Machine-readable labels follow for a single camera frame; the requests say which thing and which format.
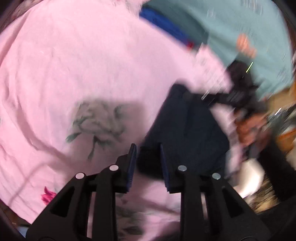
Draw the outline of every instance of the teal fabric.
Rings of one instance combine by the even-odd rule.
[[[193,42],[209,34],[204,43],[225,66],[238,56],[237,39],[246,34],[257,49],[256,58],[245,61],[254,62],[251,73],[260,98],[292,84],[289,34],[271,0],[151,0],[144,5],[178,25]]]

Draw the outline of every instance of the pink fabric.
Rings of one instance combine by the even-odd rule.
[[[30,223],[44,191],[50,201],[75,173],[97,173],[140,144],[177,79],[192,91],[231,86],[208,47],[188,52],[131,6],[44,0],[0,35],[0,198]],[[232,110],[213,112],[230,135]],[[235,142],[230,152],[232,171]],[[116,202],[127,240],[176,230],[180,196],[160,181],[136,174]]]

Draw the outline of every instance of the round metal pin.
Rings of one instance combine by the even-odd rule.
[[[178,166],[178,170],[181,171],[181,172],[184,172],[184,171],[187,170],[187,167],[184,166],[184,165],[180,165],[180,166]]]
[[[82,179],[82,178],[84,178],[84,173],[82,173],[82,172],[79,172],[79,173],[77,173],[76,175],[75,175],[75,177],[76,177],[76,179]]]
[[[110,167],[109,167],[109,169],[110,169],[110,171],[117,171],[118,169],[119,169],[119,166],[117,166],[117,165],[111,165]]]
[[[216,180],[219,180],[221,178],[221,175],[219,173],[213,173],[212,174],[212,178],[216,179]]]

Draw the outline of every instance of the green light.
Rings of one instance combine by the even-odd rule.
[[[247,69],[246,73],[250,71],[250,69],[251,69],[252,65],[253,65],[253,62],[252,62],[252,63],[250,64],[250,66],[248,67],[248,69]]]

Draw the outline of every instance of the pink flower print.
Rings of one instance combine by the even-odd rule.
[[[45,205],[48,205],[57,194],[55,192],[49,191],[47,187],[44,187],[44,192],[45,194],[41,195],[41,200],[44,202]]]

